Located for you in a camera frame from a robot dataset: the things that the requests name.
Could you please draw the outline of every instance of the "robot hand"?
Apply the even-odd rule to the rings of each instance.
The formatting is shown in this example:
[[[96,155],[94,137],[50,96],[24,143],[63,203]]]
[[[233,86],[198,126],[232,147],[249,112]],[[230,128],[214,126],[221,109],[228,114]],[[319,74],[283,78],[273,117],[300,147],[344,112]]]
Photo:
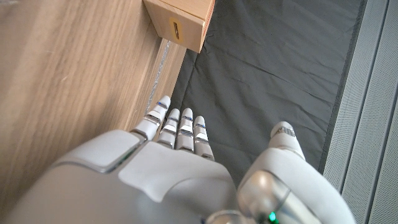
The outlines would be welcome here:
[[[305,162],[293,127],[287,122],[272,129],[268,149],[246,172],[237,198],[241,213],[217,212],[208,223],[250,223],[243,215],[257,223],[355,223],[341,195]]]
[[[130,133],[104,133],[61,157],[6,223],[355,223],[289,123],[274,127],[236,191],[191,109],[181,118],[172,110],[153,141],[169,106],[165,96]]]
[[[214,162],[205,120],[163,97],[130,132],[104,133],[55,162],[6,223],[196,223],[237,210],[229,172]]]
[[[144,119],[134,128],[133,132],[143,135],[147,140],[152,140],[169,105],[170,98],[164,96],[154,109],[144,116]],[[184,150],[214,161],[213,152],[208,143],[205,119],[198,116],[193,123],[192,110],[187,108],[181,115],[180,126],[178,127],[179,117],[180,111],[178,109],[173,109],[170,112],[157,142],[165,147]]]

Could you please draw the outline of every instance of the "green led light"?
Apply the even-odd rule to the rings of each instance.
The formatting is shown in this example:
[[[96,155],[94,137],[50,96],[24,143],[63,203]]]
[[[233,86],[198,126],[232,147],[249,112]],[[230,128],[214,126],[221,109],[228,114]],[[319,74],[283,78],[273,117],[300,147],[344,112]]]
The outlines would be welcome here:
[[[271,222],[275,221],[276,220],[275,212],[271,212],[269,214],[268,218],[269,218],[269,221],[271,221]]]

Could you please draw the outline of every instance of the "wooden panel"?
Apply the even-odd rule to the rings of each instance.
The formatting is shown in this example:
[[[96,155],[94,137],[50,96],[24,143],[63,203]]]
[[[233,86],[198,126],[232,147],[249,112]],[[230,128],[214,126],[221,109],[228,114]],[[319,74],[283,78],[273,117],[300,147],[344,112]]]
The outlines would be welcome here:
[[[144,2],[159,36],[200,52],[204,41],[204,20],[160,0]]]
[[[185,49],[153,91],[165,43],[140,0],[0,2],[0,217],[61,155],[171,95]]]
[[[197,18],[205,21],[210,11],[210,6],[213,0],[196,0],[194,4],[192,1],[186,0],[161,0],[173,7],[183,10]]]

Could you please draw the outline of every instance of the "cardboard box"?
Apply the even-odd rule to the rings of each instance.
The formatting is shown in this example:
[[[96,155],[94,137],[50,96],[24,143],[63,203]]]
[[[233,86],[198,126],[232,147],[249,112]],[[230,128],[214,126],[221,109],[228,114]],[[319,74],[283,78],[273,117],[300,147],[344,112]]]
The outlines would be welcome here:
[[[160,37],[200,52],[215,0],[144,0]]]

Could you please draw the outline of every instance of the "black fabric sheet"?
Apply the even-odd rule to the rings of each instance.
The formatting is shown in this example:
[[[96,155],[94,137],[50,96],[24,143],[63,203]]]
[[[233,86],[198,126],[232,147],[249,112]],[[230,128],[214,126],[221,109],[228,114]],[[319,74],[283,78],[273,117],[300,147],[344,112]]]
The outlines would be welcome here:
[[[171,108],[202,115],[235,184],[289,122],[320,166],[361,0],[217,0],[200,54],[187,51]]]

